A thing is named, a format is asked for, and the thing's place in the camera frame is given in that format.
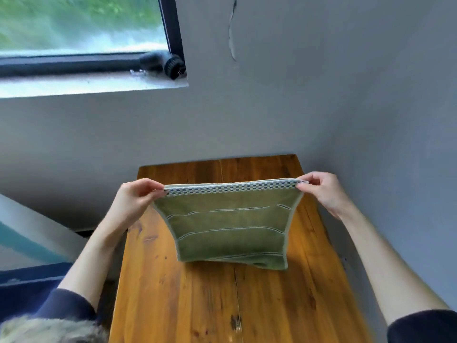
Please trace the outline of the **person's left hand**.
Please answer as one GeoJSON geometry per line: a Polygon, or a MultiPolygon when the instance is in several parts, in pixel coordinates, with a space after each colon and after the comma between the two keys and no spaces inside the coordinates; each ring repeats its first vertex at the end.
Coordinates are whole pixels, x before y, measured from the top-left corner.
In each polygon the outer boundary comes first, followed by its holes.
{"type": "Polygon", "coordinates": [[[148,178],[123,183],[96,231],[101,232],[109,242],[120,239],[151,205],[143,203],[143,197],[153,190],[165,188],[163,184],[148,178]]]}

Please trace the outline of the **person's right hand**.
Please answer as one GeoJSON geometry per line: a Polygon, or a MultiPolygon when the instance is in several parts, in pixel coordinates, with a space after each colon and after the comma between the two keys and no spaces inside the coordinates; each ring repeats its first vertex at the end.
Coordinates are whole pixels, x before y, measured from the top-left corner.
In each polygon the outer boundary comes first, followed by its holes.
{"type": "Polygon", "coordinates": [[[355,204],[348,197],[335,174],[313,171],[298,177],[297,180],[297,183],[319,184],[319,203],[338,220],[355,212],[355,204]]]}

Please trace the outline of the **green striped towel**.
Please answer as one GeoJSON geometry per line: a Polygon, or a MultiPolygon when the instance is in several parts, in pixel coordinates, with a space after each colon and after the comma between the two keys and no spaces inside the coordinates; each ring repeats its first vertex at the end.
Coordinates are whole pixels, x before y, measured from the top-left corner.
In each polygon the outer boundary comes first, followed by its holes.
{"type": "Polygon", "coordinates": [[[288,234],[302,179],[166,185],[153,205],[170,231],[177,259],[288,268],[288,234]]]}

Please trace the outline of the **person's right forearm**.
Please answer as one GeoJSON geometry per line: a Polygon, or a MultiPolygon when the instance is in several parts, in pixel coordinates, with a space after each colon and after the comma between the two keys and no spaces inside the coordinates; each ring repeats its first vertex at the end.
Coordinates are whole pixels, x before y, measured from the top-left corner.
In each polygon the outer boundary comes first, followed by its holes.
{"type": "Polygon", "coordinates": [[[449,306],[409,267],[353,203],[338,216],[362,260],[381,313],[388,325],[403,317],[449,306]]]}

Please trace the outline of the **person's left forearm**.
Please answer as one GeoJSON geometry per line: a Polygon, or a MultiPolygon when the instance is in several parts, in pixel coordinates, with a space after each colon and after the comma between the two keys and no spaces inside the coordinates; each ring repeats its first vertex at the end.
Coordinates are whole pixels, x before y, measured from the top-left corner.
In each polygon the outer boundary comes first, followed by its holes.
{"type": "Polygon", "coordinates": [[[58,289],[81,296],[97,310],[105,283],[116,282],[120,277],[126,231],[125,226],[101,222],[58,289]]]}

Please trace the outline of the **white window sill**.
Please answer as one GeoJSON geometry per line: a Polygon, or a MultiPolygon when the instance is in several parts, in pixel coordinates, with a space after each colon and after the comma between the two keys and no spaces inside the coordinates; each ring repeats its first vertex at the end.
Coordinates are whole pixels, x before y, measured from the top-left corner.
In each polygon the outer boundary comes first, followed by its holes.
{"type": "Polygon", "coordinates": [[[139,71],[0,78],[0,99],[148,91],[188,87],[186,76],[139,71]]]}

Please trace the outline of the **black ribbed knob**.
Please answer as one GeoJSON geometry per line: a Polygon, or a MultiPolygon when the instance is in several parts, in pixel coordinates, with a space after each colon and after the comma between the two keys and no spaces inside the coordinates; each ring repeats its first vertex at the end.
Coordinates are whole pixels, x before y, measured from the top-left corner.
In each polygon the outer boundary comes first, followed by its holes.
{"type": "Polygon", "coordinates": [[[186,75],[186,64],[178,55],[172,55],[163,63],[163,72],[171,80],[176,80],[186,75]]]}

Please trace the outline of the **white and teal panel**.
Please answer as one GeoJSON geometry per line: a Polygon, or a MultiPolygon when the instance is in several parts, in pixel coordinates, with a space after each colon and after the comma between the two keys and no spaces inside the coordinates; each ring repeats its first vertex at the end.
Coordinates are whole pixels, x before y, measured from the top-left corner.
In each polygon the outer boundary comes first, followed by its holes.
{"type": "Polygon", "coordinates": [[[0,194],[0,272],[72,263],[87,239],[0,194]]]}

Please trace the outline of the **dark navy sleeve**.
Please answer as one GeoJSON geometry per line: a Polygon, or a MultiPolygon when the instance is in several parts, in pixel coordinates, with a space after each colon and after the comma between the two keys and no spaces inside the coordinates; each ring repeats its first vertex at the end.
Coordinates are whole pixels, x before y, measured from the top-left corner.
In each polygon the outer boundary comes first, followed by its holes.
{"type": "Polygon", "coordinates": [[[61,319],[71,321],[96,321],[94,307],[83,296],[70,290],[53,289],[33,319],[61,319]]]}
{"type": "Polygon", "coordinates": [[[388,326],[387,343],[457,343],[457,312],[427,310],[401,317],[388,326]]]}

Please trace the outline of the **dark blue bedding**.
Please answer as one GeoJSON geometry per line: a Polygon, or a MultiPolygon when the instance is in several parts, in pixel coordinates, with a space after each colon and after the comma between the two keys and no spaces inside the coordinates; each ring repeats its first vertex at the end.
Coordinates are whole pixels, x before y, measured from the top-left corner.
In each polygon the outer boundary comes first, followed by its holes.
{"type": "Polygon", "coordinates": [[[35,313],[71,266],[64,262],[0,271],[0,323],[35,313]]]}

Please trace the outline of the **grey fur trim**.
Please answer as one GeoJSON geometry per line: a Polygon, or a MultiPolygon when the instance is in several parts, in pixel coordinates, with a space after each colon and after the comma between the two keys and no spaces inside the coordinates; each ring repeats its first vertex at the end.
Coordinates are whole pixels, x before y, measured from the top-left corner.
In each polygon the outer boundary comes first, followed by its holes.
{"type": "Polygon", "coordinates": [[[0,343],[108,343],[109,334],[94,321],[21,316],[0,325],[0,343]]]}

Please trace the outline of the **black window frame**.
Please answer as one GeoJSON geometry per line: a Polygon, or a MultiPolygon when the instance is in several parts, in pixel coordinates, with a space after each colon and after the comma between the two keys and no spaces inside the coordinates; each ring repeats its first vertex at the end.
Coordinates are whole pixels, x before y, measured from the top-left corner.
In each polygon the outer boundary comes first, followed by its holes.
{"type": "Polygon", "coordinates": [[[0,78],[160,73],[172,55],[175,0],[0,0],[0,78]]]}

